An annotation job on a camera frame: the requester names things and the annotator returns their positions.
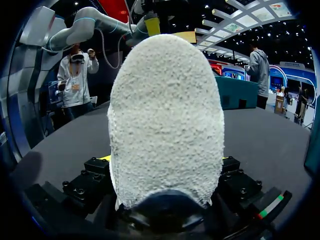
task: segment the sign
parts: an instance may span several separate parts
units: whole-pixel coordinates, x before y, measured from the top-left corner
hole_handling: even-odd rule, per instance
[[[302,63],[297,63],[297,62],[288,62],[288,61],[281,61],[280,66],[282,67],[294,67],[297,69],[305,69],[305,65]]]

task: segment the white textured object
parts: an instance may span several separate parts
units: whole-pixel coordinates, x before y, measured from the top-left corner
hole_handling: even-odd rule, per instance
[[[132,207],[162,190],[210,202],[224,152],[224,113],[205,56],[187,41],[157,35],[127,56],[108,109],[111,175]]]

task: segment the lanyard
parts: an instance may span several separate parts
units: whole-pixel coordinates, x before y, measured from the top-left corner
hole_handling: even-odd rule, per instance
[[[79,74],[79,68],[80,68],[80,63],[76,63],[76,76],[78,76]],[[72,73],[72,65],[71,65],[71,61],[69,61],[69,71],[70,71],[70,75],[71,77],[73,77],[73,73]]]

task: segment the vr headset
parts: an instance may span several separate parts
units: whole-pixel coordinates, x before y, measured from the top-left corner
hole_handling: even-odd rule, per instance
[[[75,54],[75,55],[72,55],[71,58],[70,58],[70,61],[72,63],[82,63],[83,60],[84,60],[84,55],[81,54],[81,53],[78,53],[78,54]]]

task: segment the gray table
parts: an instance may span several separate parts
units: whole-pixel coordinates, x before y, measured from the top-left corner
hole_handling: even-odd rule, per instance
[[[62,182],[79,175],[85,161],[109,155],[108,106],[103,104],[75,119],[33,148],[12,174],[20,188],[49,181],[62,190]],[[304,169],[310,132],[260,108],[226,110],[224,117],[224,155],[239,160],[249,176],[261,180],[263,191],[277,187],[292,192],[289,204],[274,221],[277,228],[281,227],[312,182]]]

